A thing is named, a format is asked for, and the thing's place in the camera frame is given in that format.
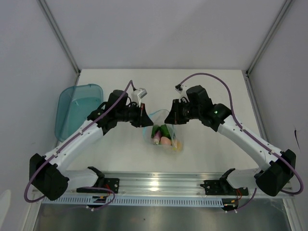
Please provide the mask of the light green toy cucumber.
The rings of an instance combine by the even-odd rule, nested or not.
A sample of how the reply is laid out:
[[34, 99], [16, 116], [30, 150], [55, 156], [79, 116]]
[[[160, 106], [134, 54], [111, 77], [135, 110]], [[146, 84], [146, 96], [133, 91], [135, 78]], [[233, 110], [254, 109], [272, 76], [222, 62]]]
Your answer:
[[155, 136], [155, 134], [157, 133], [158, 130], [159, 130], [159, 126], [153, 125], [152, 132], [151, 132], [151, 138], [153, 138]]

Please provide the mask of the dark green toy chili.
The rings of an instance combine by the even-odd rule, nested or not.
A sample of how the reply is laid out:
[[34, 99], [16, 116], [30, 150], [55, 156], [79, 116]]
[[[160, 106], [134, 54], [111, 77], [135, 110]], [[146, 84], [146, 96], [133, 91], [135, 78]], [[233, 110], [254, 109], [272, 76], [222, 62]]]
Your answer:
[[171, 139], [171, 135], [170, 135], [168, 126], [166, 124], [163, 124], [160, 126], [160, 131], [161, 131], [162, 137], [168, 137], [169, 139]]

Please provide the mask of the purple toy eggplant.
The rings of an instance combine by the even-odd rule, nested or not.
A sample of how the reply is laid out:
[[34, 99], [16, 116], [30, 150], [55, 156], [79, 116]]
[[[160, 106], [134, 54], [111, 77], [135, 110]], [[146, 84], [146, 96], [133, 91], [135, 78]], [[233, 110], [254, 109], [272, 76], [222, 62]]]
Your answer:
[[159, 144], [160, 144], [161, 137], [162, 137], [161, 131], [158, 130], [158, 131], [154, 134], [154, 136], [153, 136], [153, 138], [152, 138], [153, 144], [159, 145]]

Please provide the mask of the clear zip top bag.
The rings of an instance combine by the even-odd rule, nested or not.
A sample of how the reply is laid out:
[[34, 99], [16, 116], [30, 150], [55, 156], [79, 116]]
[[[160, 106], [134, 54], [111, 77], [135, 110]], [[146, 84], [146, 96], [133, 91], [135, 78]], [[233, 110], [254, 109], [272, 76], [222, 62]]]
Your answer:
[[143, 139], [157, 150], [163, 150], [166, 153], [180, 153], [184, 145], [183, 131], [180, 125], [165, 123], [168, 115], [167, 109], [160, 109], [149, 114], [154, 124], [143, 128]]

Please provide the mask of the pink toy food piece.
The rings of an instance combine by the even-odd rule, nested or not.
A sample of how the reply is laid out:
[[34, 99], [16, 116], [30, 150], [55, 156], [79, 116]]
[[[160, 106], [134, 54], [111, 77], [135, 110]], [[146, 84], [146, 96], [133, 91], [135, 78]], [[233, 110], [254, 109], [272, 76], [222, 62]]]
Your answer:
[[160, 144], [161, 145], [171, 146], [172, 145], [172, 141], [168, 137], [161, 137]]

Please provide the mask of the yellow toy lemon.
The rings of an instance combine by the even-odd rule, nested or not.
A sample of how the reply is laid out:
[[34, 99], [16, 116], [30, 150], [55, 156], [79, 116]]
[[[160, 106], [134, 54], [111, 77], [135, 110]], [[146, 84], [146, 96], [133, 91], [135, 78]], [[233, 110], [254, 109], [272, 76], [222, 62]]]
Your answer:
[[174, 142], [174, 150], [177, 152], [181, 152], [183, 150], [183, 144], [179, 140]]

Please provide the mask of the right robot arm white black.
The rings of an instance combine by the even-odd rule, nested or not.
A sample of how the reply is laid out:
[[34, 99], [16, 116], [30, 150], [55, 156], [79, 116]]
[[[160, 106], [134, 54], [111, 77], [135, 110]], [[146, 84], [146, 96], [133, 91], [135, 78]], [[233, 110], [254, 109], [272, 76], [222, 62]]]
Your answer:
[[237, 124], [231, 109], [214, 104], [206, 90], [200, 86], [175, 87], [180, 94], [174, 99], [166, 124], [183, 125], [192, 119], [225, 136], [247, 153], [257, 168], [238, 170], [231, 168], [221, 176], [220, 190], [231, 194], [239, 188], [259, 188], [269, 196], [276, 196], [293, 177], [290, 167], [295, 167], [296, 155], [291, 150], [282, 151]]

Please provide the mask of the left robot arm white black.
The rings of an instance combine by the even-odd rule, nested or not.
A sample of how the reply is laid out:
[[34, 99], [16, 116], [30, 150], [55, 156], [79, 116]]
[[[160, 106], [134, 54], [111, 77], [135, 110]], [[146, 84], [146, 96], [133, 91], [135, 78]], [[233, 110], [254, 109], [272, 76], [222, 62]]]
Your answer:
[[92, 111], [81, 127], [61, 145], [43, 156], [35, 154], [30, 158], [30, 184], [51, 201], [57, 200], [68, 190], [103, 192], [105, 175], [97, 168], [67, 168], [84, 148], [103, 138], [119, 122], [129, 122], [136, 128], [152, 126], [153, 122], [141, 101], [146, 94], [144, 88], [135, 89], [131, 95], [114, 90], [108, 100]]

